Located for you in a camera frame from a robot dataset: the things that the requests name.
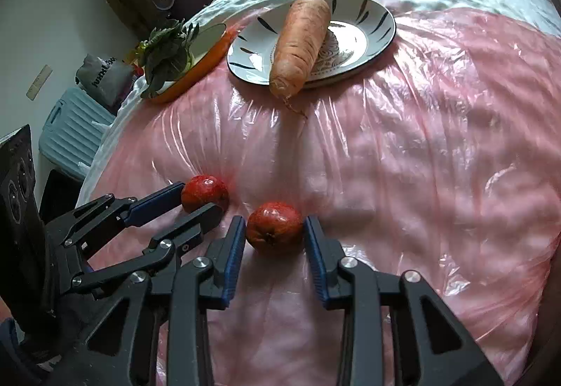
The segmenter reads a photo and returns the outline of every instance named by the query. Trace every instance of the black speaker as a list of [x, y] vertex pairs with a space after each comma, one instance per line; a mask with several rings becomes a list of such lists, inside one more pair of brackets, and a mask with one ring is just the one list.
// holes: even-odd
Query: black speaker
[[0, 139], [0, 297], [21, 329], [44, 333], [54, 325], [46, 290], [46, 247], [33, 190], [29, 125]]

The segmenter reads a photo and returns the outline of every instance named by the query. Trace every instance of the white plate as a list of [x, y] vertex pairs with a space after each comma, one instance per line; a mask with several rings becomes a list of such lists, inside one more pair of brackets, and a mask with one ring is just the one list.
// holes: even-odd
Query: white plate
[[[343, 73], [372, 60], [396, 35], [391, 12], [372, 0], [325, 0], [332, 17], [327, 38], [320, 49], [304, 88], [330, 84]], [[291, 3], [267, 11], [253, 20], [232, 42], [228, 67], [240, 79], [269, 84], [273, 54]]]

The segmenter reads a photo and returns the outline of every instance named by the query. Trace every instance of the plastic bag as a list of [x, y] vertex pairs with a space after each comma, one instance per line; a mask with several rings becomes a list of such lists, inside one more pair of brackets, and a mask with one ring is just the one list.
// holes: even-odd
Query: plastic bag
[[113, 57], [104, 60], [88, 54], [76, 72], [76, 83], [99, 104], [111, 108], [133, 83], [133, 71], [132, 66]]
[[[231, 206], [187, 260], [263, 202], [318, 214], [347, 254], [420, 271], [510, 385], [561, 229], [561, 42], [473, 9], [397, 23], [375, 63], [294, 98], [307, 120], [225, 62], [172, 104], [142, 103], [92, 198], [220, 177]], [[179, 211], [123, 232], [92, 266], [141, 254]], [[336, 381], [342, 316], [316, 299], [304, 254], [264, 259], [246, 245], [231, 307], [208, 319], [217, 384]]]

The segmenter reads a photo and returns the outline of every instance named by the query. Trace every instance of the red pomegranate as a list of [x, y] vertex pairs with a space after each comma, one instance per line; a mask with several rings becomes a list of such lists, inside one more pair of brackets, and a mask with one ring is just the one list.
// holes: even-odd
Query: red pomegranate
[[277, 255], [302, 248], [302, 215], [284, 202], [266, 202], [249, 217], [246, 239], [260, 253]]
[[195, 176], [185, 184], [181, 191], [181, 204], [187, 212], [200, 209], [209, 202], [214, 202], [224, 212], [228, 210], [230, 204], [228, 188], [216, 177]]

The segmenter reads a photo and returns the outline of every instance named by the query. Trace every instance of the bed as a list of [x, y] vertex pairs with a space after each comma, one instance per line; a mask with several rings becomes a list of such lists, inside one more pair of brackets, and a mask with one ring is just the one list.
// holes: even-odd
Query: bed
[[[242, 29], [286, 1], [215, 0], [193, 21]], [[138, 80], [78, 205], [211, 173], [233, 196], [219, 236], [232, 215], [285, 199], [377, 270], [422, 272], [514, 384], [561, 231], [551, 172], [561, 165], [561, 19], [549, 0], [377, 1], [396, 16], [394, 46], [348, 81], [300, 96], [307, 121], [224, 62], [163, 109], [140, 103]], [[92, 266], [140, 254], [177, 215], [127, 230]], [[209, 317], [217, 382], [334, 382], [340, 315], [313, 298], [303, 255], [253, 253], [246, 246], [232, 308]]]

